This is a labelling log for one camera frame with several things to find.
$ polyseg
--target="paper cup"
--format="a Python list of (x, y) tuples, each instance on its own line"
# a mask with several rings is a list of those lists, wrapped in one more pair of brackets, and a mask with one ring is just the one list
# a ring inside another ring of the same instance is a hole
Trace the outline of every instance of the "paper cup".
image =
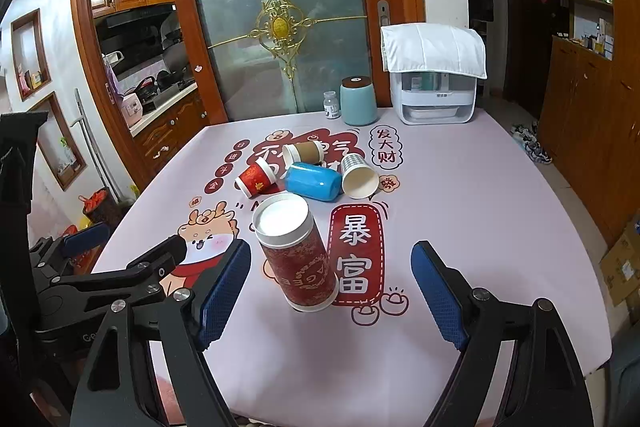
[(272, 196), (255, 209), (253, 225), (291, 307), (317, 312), (331, 305), (337, 277), (306, 201), (295, 194)]
[(342, 190), (354, 200), (363, 200), (378, 190), (378, 173), (375, 172), (364, 158), (351, 153), (342, 158)]
[(309, 165), (318, 165), (324, 160), (324, 150), (322, 142), (314, 140), (313, 142), (295, 143), (293, 145), (282, 146), (282, 159), (284, 160), (284, 168), (289, 169), (296, 162), (308, 163)]
[(253, 198), (276, 182), (276, 175), (263, 159), (249, 165), (249, 168), (236, 178), (236, 184), (247, 198)]

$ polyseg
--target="red rectangular label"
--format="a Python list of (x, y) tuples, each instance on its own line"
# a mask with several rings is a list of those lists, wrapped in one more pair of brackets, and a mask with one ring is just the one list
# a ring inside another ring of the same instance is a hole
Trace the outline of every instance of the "red rectangular label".
[(382, 220), (371, 204), (341, 204), (331, 213), (329, 262), (338, 276), (334, 305), (370, 305), (383, 292), (385, 241)]

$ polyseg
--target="metal bolt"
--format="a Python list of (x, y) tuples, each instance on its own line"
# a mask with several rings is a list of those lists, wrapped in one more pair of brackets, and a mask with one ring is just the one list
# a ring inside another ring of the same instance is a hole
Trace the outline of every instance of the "metal bolt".
[(117, 301), (113, 301), (111, 303), (111, 311), (114, 313), (121, 312), (124, 308), (126, 308), (127, 303), (122, 299), (118, 299)]
[(549, 312), (554, 308), (554, 306), (550, 300), (540, 299), (538, 301), (538, 308), (540, 308), (543, 312)]
[(474, 288), (471, 295), (474, 296), (474, 299), (479, 301), (488, 301), (489, 297), (491, 297), (489, 290), (485, 290), (484, 288)]
[(189, 298), (189, 295), (191, 295), (190, 289), (179, 288), (174, 292), (174, 299), (177, 300), (178, 302), (184, 301), (185, 299)]

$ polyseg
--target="pink tablecloth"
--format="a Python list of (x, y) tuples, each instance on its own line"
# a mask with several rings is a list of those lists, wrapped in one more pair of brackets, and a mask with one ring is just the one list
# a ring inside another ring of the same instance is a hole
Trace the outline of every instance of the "pink tablecloth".
[[(315, 314), (290, 308), (270, 279), (249, 229), (256, 203), (234, 188), (256, 155), (283, 174), (282, 144), (297, 137), (327, 144), (333, 168), (360, 149), (384, 176), (371, 200), (309, 201), (325, 243), (331, 228), (334, 262), (350, 252), (370, 260), (354, 261), (364, 272), (338, 272), (336, 304)], [(604, 304), (580, 238), (536, 167), (481, 110), (470, 123), (437, 126), (405, 126), (387, 109), (358, 129), (321, 113), (208, 127), (145, 190), (95, 270), (123, 268), (178, 230), (188, 261), (198, 263), (179, 267), (173, 288), (190, 285), (233, 235), (251, 245), (251, 271), (206, 359), (230, 409), (276, 425), (424, 424), (458, 352), (440, 336), (411, 273), (411, 248), (421, 239), (498, 299), (551, 299), (585, 374), (610, 356)], [(354, 273), (361, 280), (347, 277)], [(502, 395), (510, 361), (503, 347), (481, 417), (495, 414)], [(152, 349), (166, 377), (162, 349)]]

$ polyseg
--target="small clear bottle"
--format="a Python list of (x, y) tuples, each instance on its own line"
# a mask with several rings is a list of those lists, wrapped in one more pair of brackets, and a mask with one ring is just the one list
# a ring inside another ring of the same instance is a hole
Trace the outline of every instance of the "small clear bottle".
[(324, 115), (329, 120), (340, 117), (340, 105), (338, 104), (338, 97), (335, 95), (335, 91), (327, 91), (324, 94)]

